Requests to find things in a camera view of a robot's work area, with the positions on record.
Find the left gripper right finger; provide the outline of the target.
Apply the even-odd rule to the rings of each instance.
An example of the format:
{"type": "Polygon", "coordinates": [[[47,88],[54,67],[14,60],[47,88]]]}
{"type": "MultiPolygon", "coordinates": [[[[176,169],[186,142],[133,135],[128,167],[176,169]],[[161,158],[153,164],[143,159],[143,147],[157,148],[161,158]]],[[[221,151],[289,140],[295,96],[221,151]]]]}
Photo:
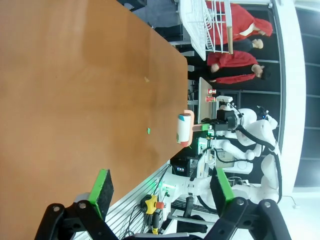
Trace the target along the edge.
{"type": "Polygon", "coordinates": [[[290,240],[282,213],[274,200],[258,204],[235,197],[221,168],[214,168],[210,190],[219,219],[204,237],[206,240],[230,240],[238,229],[248,230],[254,240],[290,240]]]}

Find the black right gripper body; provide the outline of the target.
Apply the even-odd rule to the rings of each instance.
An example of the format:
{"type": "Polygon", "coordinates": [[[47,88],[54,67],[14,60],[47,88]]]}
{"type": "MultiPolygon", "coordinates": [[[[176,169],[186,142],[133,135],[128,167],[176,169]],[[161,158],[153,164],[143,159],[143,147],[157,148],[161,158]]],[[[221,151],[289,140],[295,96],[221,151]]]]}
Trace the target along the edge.
{"type": "Polygon", "coordinates": [[[238,118],[233,110],[219,109],[216,118],[212,120],[214,131],[232,131],[238,126],[238,118]]]}

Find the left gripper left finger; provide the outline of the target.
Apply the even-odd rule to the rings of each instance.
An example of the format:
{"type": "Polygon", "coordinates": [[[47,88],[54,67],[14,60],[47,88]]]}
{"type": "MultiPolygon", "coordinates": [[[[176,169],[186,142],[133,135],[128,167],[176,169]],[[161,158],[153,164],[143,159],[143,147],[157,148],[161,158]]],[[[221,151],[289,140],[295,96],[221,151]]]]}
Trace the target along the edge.
{"type": "Polygon", "coordinates": [[[35,235],[36,240],[71,240],[78,232],[87,232],[93,240],[116,240],[106,224],[114,193],[111,172],[101,169],[88,197],[69,207],[61,203],[47,206],[35,235]]]}

